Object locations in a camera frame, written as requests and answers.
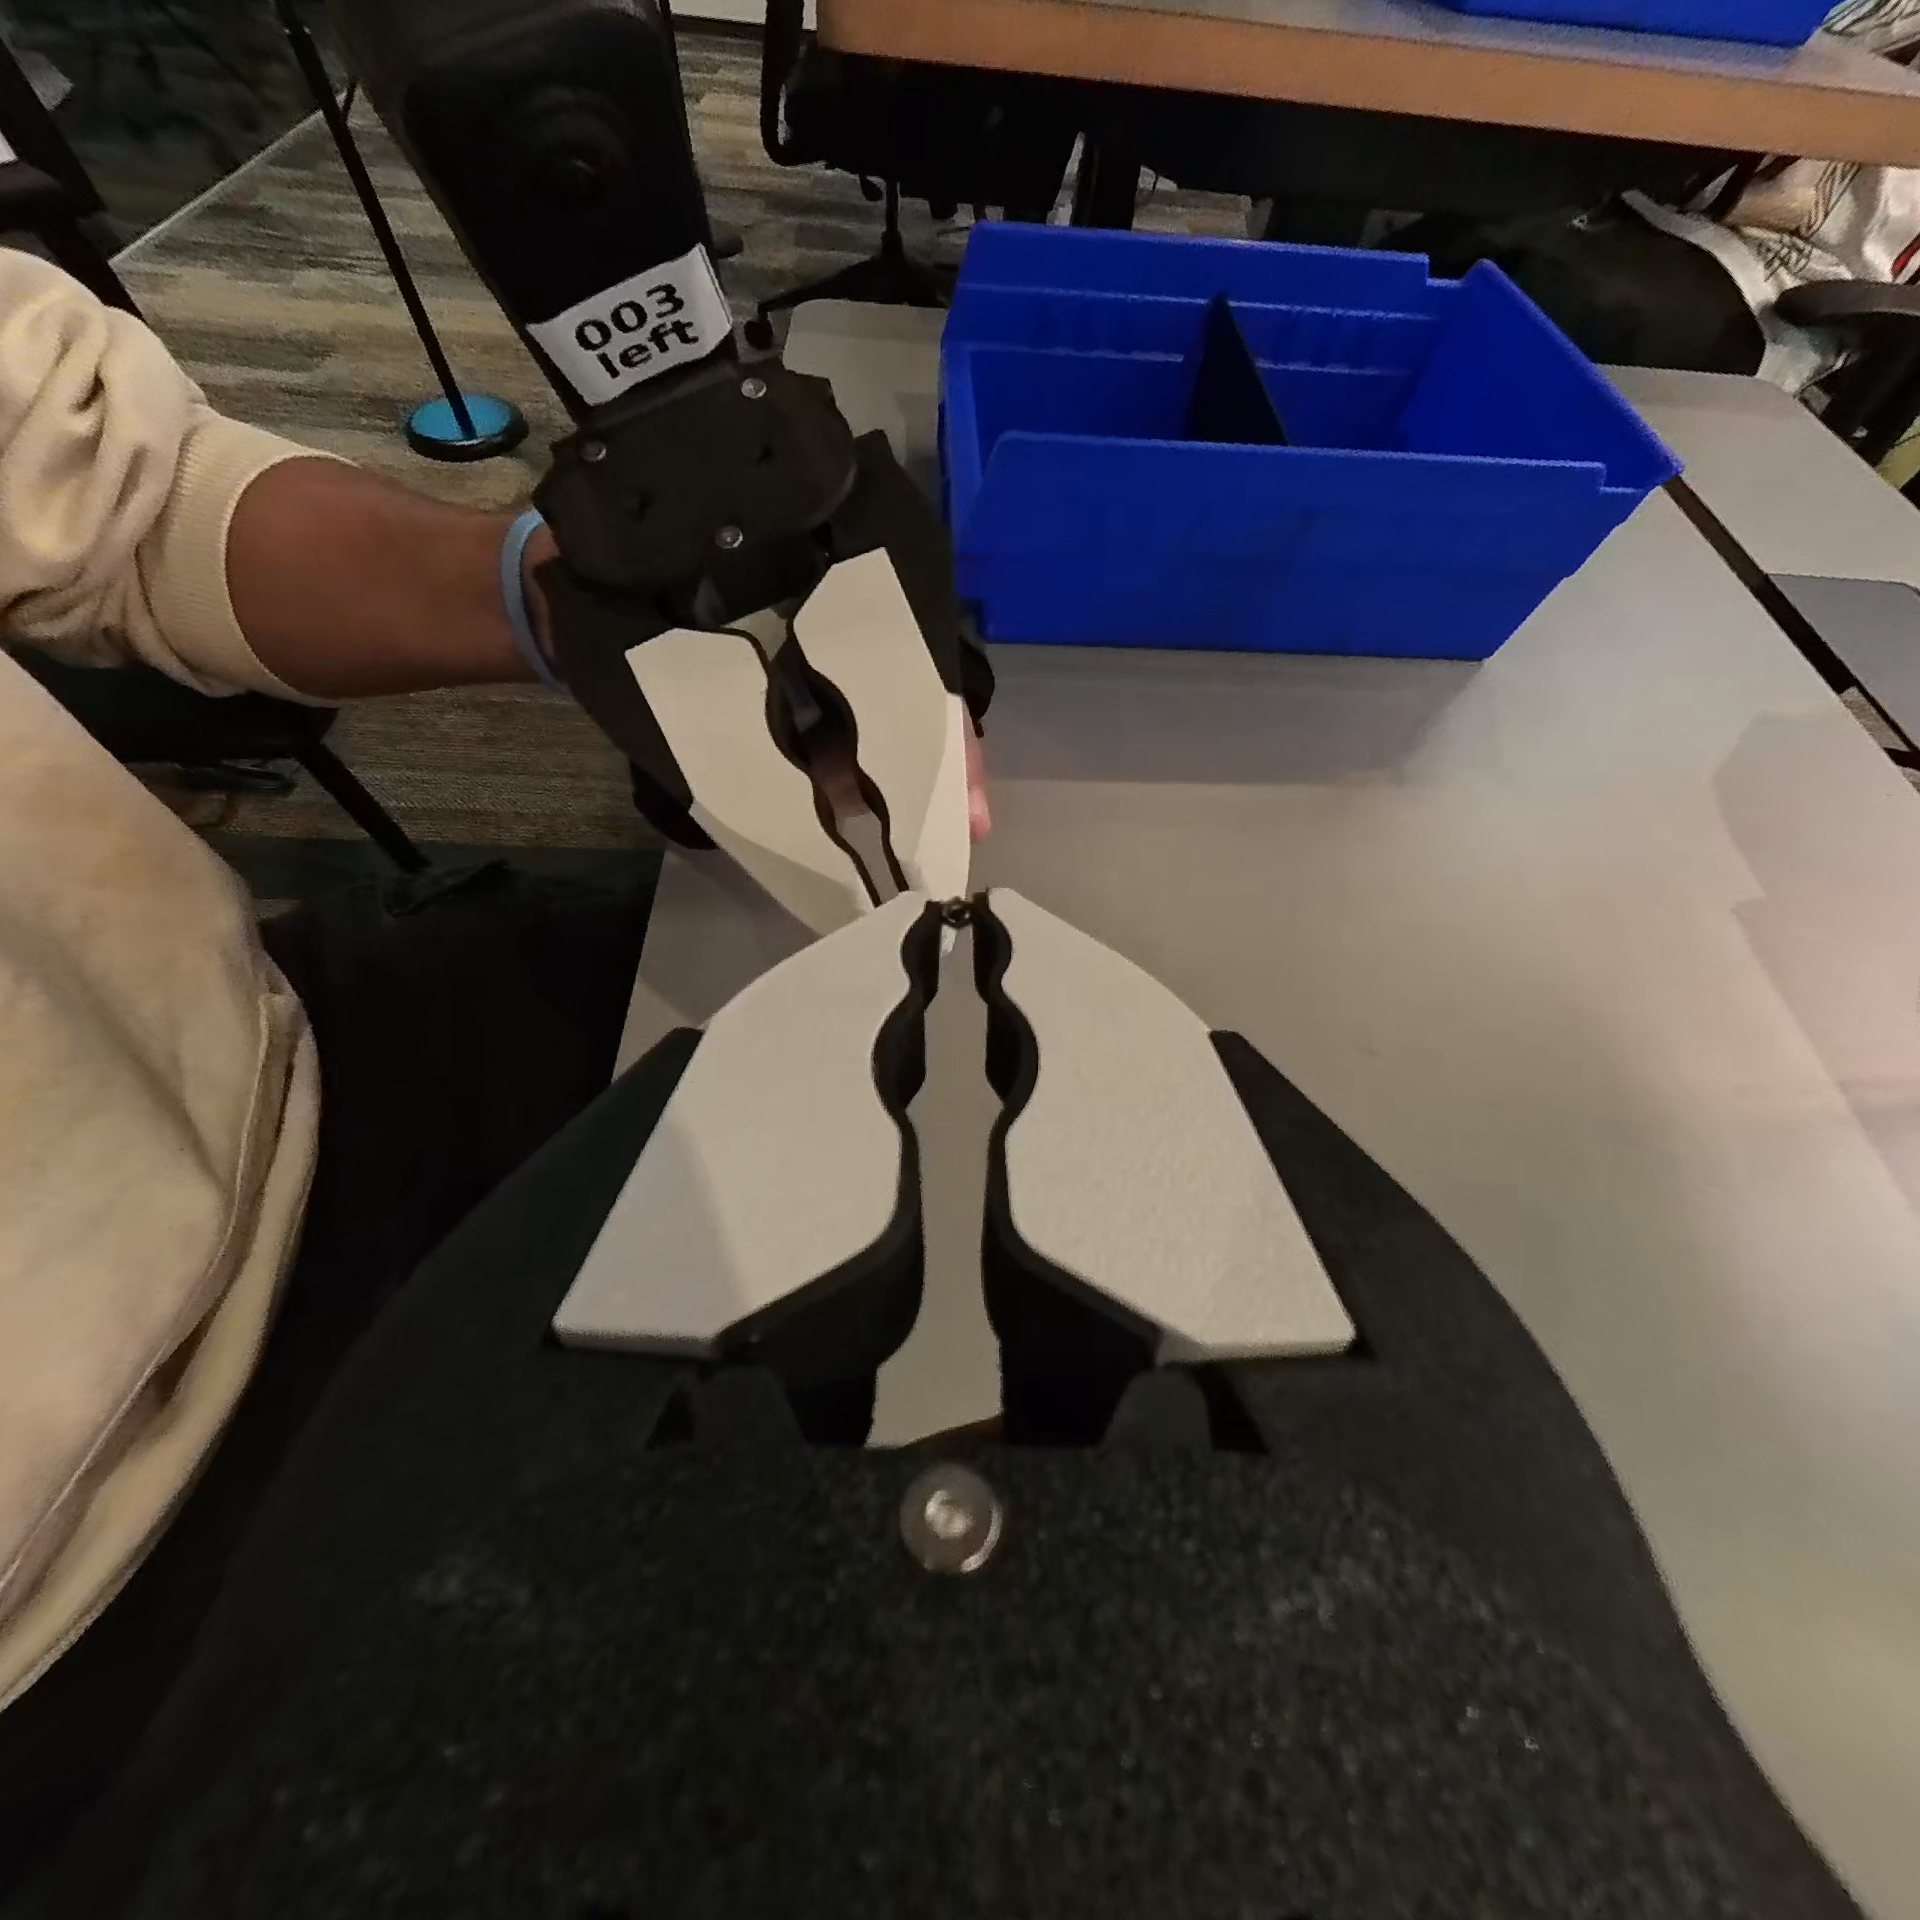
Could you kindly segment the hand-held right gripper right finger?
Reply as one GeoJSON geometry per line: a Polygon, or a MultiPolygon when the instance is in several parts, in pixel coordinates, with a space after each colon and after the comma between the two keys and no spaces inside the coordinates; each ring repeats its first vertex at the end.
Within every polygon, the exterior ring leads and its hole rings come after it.
{"type": "Polygon", "coordinates": [[[974,977],[998,1101],[980,1297],[1001,1436],[1086,1450],[1156,1371],[1348,1356],[1354,1316],[1220,1035],[1012,889],[974,903],[974,977]]]}

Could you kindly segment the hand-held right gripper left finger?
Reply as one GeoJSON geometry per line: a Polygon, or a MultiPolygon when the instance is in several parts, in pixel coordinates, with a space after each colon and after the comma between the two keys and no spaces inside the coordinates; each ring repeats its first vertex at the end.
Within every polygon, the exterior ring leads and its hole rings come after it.
{"type": "Polygon", "coordinates": [[[945,909],[902,893],[796,950],[690,1041],[550,1322],[564,1349],[761,1369],[866,1447],[926,1287],[921,1147],[945,909]]]}

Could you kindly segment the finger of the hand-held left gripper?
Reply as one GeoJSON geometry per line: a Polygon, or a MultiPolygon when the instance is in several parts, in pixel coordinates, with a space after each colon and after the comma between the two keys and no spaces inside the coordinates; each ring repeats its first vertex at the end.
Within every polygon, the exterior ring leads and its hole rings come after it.
{"type": "Polygon", "coordinates": [[[796,647],[828,826],[853,830],[854,863],[882,897],[964,897],[970,717],[892,558],[874,548],[835,563],[796,613],[796,647]]]}
{"type": "Polygon", "coordinates": [[[851,613],[802,613],[778,661],[745,630],[666,630],[629,651],[692,822],[809,932],[905,889],[862,758],[902,658],[900,615],[851,613]]]}

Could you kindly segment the blue plastic divided bin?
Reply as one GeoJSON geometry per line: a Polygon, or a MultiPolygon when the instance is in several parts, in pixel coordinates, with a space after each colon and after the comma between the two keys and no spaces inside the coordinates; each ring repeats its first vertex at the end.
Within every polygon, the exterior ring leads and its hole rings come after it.
{"type": "Polygon", "coordinates": [[[1682,465],[1492,263],[980,223],[941,340],[985,641],[1477,663],[1682,465]]]}

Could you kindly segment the person's left forearm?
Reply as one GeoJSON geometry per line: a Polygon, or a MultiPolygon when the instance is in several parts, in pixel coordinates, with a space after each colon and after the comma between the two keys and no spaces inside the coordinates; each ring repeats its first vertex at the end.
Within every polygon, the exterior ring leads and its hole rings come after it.
{"type": "Polygon", "coordinates": [[[291,705],[533,681],[509,530],[220,415],[142,321],[4,252],[8,641],[291,705]]]}

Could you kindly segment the blue wristband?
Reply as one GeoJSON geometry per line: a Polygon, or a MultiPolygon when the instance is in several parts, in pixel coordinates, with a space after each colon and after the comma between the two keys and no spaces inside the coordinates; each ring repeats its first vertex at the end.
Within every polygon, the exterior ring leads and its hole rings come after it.
{"type": "Polygon", "coordinates": [[[538,586],[540,567],[554,558],[556,541],[540,508],[513,519],[496,550],[496,586],[513,647],[526,671],[556,692],[570,692],[561,670],[548,619],[538,586]]]}

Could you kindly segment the black office chair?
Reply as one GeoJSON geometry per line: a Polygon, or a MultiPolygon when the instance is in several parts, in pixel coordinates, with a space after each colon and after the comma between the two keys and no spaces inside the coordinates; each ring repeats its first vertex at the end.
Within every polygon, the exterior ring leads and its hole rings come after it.
{"type": "Polygon", "coordinates": [[[905,249],[900,204],[923,202],[945,223],[961,211],[982,219],[1045,223],[1076,142],[1065,97],[1045,81],[988,69],[842,55],[805,30],[802,2],[764,11],[760,134],[785,170],[819,165],[860,182],[882,209],[880,249],[853,265],[760,302],[748,343],[774,343],[774,316],[825,299],[946,308],[955,270],[905,249]]]}
{"type": "Polygon", "coordinates": [[[188,786],[228,798],[285,795],[294,782],[281,765],[294,765],[398,874],[425,874],[428,859],[406,830],[332,750],[337,709],[262,692],[213,697],[146,665],[72,665],[12,641],[8,655],[117,762],[169,769],[188,786]]]}
{"type": "Polygon", "coordinates": [[[1820,278],[1792,287],[1772,311],[1784,324],[1841,343],[1820,415],[1852,452],[1882,469],[1917,420],[1916,281],[1820,278]]]}

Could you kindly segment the person's cream sweater torso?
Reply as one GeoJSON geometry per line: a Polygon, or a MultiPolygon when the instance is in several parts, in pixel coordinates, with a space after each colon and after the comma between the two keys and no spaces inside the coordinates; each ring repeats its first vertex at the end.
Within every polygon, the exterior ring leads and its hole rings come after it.
{"type": "Polygon", "coordinates": [[[321,1066],[237,878],[10,658],[2,778],[10,1707],[148,1559],[256,1371],[321,1066]]]}

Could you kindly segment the wooden office desk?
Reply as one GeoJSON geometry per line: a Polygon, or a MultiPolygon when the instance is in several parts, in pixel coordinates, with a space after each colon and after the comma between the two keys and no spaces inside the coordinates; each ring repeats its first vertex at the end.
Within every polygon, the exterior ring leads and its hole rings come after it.
{"type": "Polygon", "coordinates": [[[1284,106],[1914,166],[1916,74],[1723,38],[1363,2],[820,2],[843,55],[1284,106]]]}

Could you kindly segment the dark table inset panel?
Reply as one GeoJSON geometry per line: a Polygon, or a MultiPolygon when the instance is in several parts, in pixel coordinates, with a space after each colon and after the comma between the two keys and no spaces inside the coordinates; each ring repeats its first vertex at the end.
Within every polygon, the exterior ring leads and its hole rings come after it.
{"type": "Polygon", "coordinates": [[[1841,695],[1890,733],[1890,757],[1916,771],[1917,589],[1906,583],[1772,573],[1796,636],[1841,695]]]}

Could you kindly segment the large blue plastic bin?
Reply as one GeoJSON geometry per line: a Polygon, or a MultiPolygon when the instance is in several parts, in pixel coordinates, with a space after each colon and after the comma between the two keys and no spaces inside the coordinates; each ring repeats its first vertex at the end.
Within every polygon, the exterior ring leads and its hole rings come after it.
{"type": "Polygon", "coordinates": [[[1443,2],[1460,17],[1795,51],[1835,2],[1443,2]]]}

